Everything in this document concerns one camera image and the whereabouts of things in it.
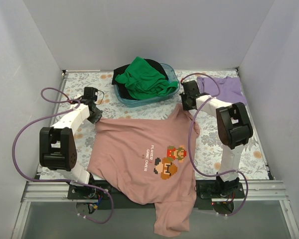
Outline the pink graphic t-shirt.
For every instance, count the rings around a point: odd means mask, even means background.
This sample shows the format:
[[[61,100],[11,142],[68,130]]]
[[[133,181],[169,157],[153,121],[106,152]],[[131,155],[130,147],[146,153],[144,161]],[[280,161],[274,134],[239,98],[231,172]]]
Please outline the pink graphic t-shirt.
[[[178,104],[166,119],[102,119],[96,128],[96,138],[88,171],[121,192],[142,187],[176,188],[176,192],[196,183],[189,152],[195,154],[200,134],[194,123],[191,148],[188,133],[192,115]],[[189,217],[196,193],[168,201],[154,202],[156,221],[154,232],[175,237],[189,231]]]

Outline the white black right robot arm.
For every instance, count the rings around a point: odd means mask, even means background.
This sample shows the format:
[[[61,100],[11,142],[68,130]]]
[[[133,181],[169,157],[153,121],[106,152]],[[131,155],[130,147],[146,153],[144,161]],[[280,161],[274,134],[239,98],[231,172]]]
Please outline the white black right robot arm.
[[[195,119],[200,111],[217,119],[217,130],[222,147],[221,167],[216,174],[207,175],[198,170],[194,164],[192,153],[189,158],[195,171],[202,176],[212,178],[211,193],[221,198],[229,197],[238,189],[239,164],[243,146],[253,136],[253,128],[245,105],[242,102],[229,103],[221,101],[216,96],[201,93],[196,81],[181,83],[183,93],[180,94],[182,106],[185,111],[190,111],[193,120],[188,133],[188,148],[191,148],[191,134]]]

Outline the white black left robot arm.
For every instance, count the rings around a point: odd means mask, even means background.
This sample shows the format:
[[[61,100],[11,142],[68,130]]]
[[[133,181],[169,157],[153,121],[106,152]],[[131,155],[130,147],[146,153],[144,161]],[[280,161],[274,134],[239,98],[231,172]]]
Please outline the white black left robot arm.
[[[61,174],[74,192],[85,199],[97,194],[94,178],[77,162],[74,135],[85,120],[96,124],[103,111],[97,108],[98,89],[85,87],[84,93],[71,100],[71,112],[66,113],[51,127],[43,127],[39,133],[39,162],[42,167]]]

